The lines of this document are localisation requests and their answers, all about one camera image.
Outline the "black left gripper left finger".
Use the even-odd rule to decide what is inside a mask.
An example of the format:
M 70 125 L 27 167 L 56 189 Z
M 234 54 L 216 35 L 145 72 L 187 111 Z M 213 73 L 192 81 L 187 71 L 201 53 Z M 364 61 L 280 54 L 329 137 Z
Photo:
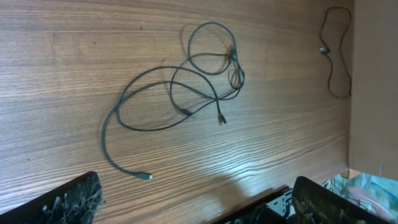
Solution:
M 1 223 L 91 224 L 102 202 L 98 174 L 89 171 L 1 215 Z

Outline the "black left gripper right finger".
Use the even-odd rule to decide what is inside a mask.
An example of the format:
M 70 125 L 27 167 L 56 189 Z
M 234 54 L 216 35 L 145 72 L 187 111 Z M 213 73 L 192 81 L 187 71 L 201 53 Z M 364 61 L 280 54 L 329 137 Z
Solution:
M 304 176 L 296 178 L 292 204 L 297 223 L 382 224 L 382 218 Z

